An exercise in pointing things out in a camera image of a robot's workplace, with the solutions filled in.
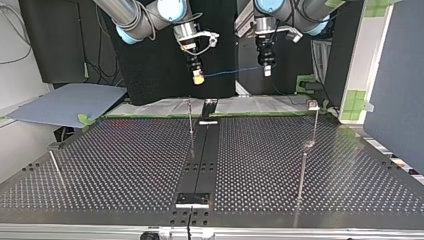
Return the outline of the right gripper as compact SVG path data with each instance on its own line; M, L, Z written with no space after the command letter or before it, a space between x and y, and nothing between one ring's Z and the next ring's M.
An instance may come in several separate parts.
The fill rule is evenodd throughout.
M183 47L192 52L192 53L199 53L200 47L199 47L199 41L198 40L186 40L182 42ZM204 73L201 70L202 68L202 60L200 56L193 56L187 52L184 53L185 59L186 59L186 65L190 71L193 71L193 83L195 85L201 85L205 81Z

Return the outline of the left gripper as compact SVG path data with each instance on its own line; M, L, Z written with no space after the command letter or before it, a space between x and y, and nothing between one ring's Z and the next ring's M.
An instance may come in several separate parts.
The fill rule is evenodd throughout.
M264 76L272 75L272 67L276 63L276 54L274 52L275 37L273 34L257 35L255 39L258 51L258 63L264 66Z

